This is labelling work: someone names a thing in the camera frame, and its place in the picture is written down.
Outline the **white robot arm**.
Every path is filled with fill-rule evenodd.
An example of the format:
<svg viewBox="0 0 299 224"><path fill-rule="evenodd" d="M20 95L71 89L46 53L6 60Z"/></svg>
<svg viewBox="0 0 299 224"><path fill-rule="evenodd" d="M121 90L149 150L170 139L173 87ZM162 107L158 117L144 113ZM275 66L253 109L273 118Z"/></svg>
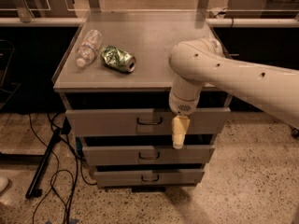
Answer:
<svg viewBox="0 0 299 224"><path fill-rule="evenodd" d="M299 71L227 59L221 43L202 38L176 44L168 56L175 72L169 106L173 148L184 146L200 92L211 84L299 129Z"/></svg>

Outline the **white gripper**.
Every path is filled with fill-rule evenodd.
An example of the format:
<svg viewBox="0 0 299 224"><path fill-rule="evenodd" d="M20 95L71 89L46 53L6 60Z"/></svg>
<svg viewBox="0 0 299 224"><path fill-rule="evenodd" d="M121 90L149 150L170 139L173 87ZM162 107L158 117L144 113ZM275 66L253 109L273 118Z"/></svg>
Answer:
<svg viewBox="0 0 299 224"><path fill-rule="evenodd" d="M185 135L188 131L190 124L190 119L187 116L189 116L195 111L198 102L198 98L196 98L195 100L182 100L180 98L177 98L177 96L173 93L169 94L170 109L173 113L177 114L172 119L173 148L183 148Z"/></svg>

